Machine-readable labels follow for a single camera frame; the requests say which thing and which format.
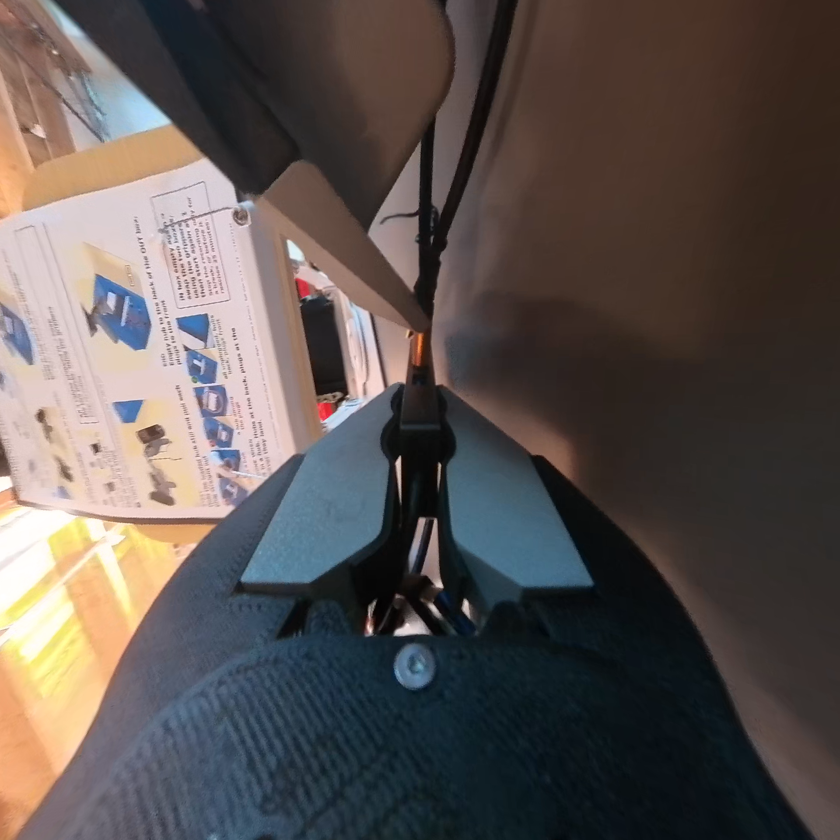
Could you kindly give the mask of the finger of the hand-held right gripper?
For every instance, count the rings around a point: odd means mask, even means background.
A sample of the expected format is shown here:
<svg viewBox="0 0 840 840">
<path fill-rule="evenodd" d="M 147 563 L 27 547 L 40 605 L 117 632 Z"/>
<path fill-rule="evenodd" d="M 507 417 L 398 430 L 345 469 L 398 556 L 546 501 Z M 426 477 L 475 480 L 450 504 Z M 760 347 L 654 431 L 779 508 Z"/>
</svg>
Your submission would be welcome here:
<svg viewBox="0 0 840 840">
<path fill-rule="evenodd" d="M 352 303 L 406 330 L 429 328 L 413 292 L 317 166 L 293 162 L 255 206 Z"/>
</svg>

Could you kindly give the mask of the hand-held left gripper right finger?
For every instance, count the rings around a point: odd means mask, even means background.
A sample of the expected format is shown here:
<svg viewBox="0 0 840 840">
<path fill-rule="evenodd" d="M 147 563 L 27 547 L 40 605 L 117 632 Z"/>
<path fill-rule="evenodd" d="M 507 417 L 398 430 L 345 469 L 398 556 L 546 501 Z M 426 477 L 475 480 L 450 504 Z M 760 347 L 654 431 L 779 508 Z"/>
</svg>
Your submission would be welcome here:
<svg viewBox="0 0 840 840">
<path fill-rule="evenodd" d="M 503 602 L 590 591 L 590 572 L 529 452 L 448 388 L 439 394 L 439 569 L 451 600 L 488 614 Z"/>
</svg>

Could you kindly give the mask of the white stand base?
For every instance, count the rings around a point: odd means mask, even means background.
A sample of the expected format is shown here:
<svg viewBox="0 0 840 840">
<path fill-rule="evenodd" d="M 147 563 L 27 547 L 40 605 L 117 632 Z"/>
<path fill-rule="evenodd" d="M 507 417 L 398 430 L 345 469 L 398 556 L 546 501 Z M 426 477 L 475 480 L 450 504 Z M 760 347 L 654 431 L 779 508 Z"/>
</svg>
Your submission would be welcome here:
<svg viewBox="0 0 840 840">
<path fill-rule="evenodd" d="M 375 324 L 368 311 L 353 304 L 337 287 L 325 291 L 333 305 L 348 401 L 362 406 L 386 388 Z"/>
</svg>

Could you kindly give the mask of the black plastic usb hub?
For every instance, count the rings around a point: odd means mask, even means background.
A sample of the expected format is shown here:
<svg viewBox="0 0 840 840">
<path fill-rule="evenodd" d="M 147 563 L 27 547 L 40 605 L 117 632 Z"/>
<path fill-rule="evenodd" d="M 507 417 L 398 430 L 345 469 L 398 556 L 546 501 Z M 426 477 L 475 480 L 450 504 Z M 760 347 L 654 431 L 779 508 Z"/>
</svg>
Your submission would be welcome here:
<svg viewBox="0 0 840 840">
<path fill-rule="evenodd" d="M 430 365 L 410 364 L 391 401 L 381 444 L 388 459 L 384 543 L 365 584 L 367 630 L 394 635 L 410 609 L 434 636 L 476 634 L 464 610 L 466 563 L 455 547 L 447 467 L 455 434 Z"/>
</svg>

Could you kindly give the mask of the printed instruction sheet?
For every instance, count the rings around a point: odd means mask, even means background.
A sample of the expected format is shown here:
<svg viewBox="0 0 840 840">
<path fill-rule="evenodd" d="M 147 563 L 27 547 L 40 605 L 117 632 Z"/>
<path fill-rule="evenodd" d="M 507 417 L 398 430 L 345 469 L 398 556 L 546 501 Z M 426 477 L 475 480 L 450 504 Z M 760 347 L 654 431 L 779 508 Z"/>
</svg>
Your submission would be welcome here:
<svg viewBox="0 0 840 840">
<path fill-rule="evenodd" d="M 2 222 L 2 438 L 31 507 L 210 521 L 259 469 L 248 221 L 207 161 Z"/>
</svg>

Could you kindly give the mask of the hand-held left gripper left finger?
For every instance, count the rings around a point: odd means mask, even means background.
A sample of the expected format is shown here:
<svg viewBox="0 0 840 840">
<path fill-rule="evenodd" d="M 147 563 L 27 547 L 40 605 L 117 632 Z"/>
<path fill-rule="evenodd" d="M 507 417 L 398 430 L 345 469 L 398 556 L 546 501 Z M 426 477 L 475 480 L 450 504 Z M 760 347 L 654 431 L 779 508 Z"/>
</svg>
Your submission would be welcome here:
<svg viewBox="0 0 840 840">
<path fill-rule="evenodd" d="M 249 594 L 367 607 L 393 587 L 400 499 L 392 385 L 311 446 L 240 579 Z"/>
</svg>

